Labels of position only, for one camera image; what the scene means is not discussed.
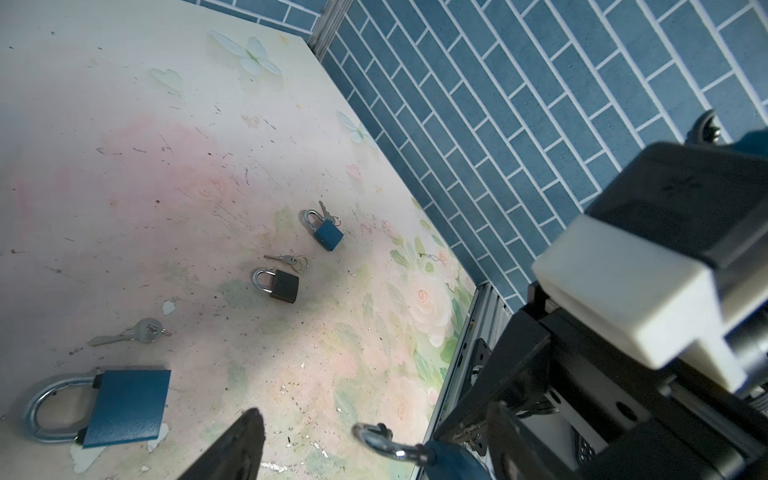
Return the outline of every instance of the key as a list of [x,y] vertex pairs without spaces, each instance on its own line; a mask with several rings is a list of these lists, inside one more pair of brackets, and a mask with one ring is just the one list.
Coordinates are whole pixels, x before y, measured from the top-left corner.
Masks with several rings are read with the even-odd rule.
[[96,336],[89,342],[89,346],[106,345],[107,343],[121,342],[123,340],[138,340],[142,343],[152,343],[161,335],[170,335],[163,329],[163,324],[153,318],[145,318],[132,328],[125,329],[120,335]]
[[331,214],[328,213],[328,210],[326,210],[326,206],[323,205],[323,201],[320,201],[320,209],[323,211],[323,220],[332,220],[333,217],[331,217]]
[[291,268],[293,268],[297,273],[303,272],[310,265],[310,262],[306,260],[306,257],[304,255],[298,255],[296,257],[294,257],[293,255],[278,255],[278,256],[264,255],[264,258],[277,260],[279,262],[283,262],[287,265],[290,265]]
[[341,225],[341,219],[338,217],[334,217],[333,215],[328,213],[328,210],[326,210],[326,206],[323,205],[323,201],[320,200],[320,209],[323,211],[323,221],[325,220],[331,220],[334,225],[337,227]]

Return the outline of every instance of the scratched surface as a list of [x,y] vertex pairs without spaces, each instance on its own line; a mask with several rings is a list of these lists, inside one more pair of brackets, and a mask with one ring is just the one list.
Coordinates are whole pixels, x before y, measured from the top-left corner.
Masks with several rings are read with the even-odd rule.
[[[475,288],[302,40],[178,0],[13,0],[0,65],[3,477],[176,478],[256,406],[260,478],[405,478],[349,427],[422,440]],[[333,252],[300,222],[318,200]],[[310,262],[294,304],[250,285],[285,253]],[[172,336],[86,345],[148,316]],[[34,383],[125,366],[172,371],[152,453],[78,474],[17,436]]]

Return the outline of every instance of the blue padlock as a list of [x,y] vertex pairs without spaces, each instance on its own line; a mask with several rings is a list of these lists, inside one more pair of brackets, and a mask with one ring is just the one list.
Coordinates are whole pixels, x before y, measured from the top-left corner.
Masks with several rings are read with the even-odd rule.
[[[315,238],[320,242],[320,245],[324,246],[328,251],[333,251],[333,249],[336,248],[336,245],[341,241],[342,237],[344,237],[344,233],[341,233],[341,230],[338,228],[338,225],[341,224],[341,220],[339,220],[338,217],[332,217],[328,214],[323,202],[320,202],[320,206],[323,209],[323,215],[320,215],[315,210],[306,210],[304,212],[304,221],[310,228],[312,228]],[[322,222],[319,227],[315,227],[312,224],[310,215],[314,215]]]

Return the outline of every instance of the debris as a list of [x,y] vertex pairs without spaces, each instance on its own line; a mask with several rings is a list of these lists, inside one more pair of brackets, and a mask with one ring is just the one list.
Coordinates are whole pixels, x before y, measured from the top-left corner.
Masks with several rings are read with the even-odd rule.
[[276,463],[261,462],[261,468],[266,468],[267,470],[272,470],[273,472],[277,473],[288,472],[288,467],[278,465]]
[[95,449],[83,449],[82,446],[73,443],[69,447],[69,455],[72,457],[74,473],[83,473],[88,470],[88,467],[93,465],[96,458],[106,448],[107,447],[96,447]]
[[163,303],[163,315],[167,315],[168,313],[173,312],[175,309],[176,303],[173,303],[170,300],[165,300],[165,303]]
[[160,435],[157,436],[157,439],[147,442],[147,452],[154,452],[157,446],[161,444],[163,440],[165,440],[165,437],[168,435],[169,431],[170,429],[168,428],[168,424],[163,422],[163,424],[160,425]]

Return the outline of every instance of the blue tile wall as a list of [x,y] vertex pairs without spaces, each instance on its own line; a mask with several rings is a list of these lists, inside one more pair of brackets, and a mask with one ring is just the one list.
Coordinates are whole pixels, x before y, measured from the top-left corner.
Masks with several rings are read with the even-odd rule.
[[644,147],[682,142],[709,108],[726,142],[766,127],[767,5],[355,0],[323,66],[515,310],[534,259]]
[[[309,40],[317,19],[328,0],[184,0],[233,17],[259,23]],[[360,7],[348,12],[353,22],[365,21],[368,14]]]

